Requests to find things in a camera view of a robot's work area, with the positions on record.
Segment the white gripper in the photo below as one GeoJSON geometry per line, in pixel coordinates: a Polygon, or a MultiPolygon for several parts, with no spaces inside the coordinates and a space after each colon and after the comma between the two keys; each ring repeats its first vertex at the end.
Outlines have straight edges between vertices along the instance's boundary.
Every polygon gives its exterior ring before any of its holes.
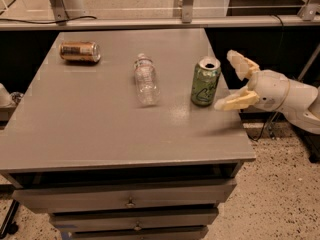
{"type": "Polygon", "coordinates": [[[257,63],[234,50],[228,51],[227,60],[240,80],[250,79],[247,83],[249,90],[239,90],[219,99],[214,105],[216,110],[241,110],[254,105],[255,108],[268,112],[287,113],[289,111],[285,101],[290,83],[284,74],[272,70],[259,71],[260,67],[257,63]]]}

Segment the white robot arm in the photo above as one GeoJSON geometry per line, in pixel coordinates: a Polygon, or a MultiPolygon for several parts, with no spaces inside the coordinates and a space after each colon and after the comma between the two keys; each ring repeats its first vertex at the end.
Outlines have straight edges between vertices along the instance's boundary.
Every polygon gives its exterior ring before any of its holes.
{"type": "Polygon", "coordinates": [[[254,61],[234,50],[227,60],[240,80],[247,84],[233,94],[219,99],[216,110],[240,110],[253,106],[267,112],[280,112],[294,126],[320,134],[319,89],[287,78],[273,70],[261,70],[254,61]]]}

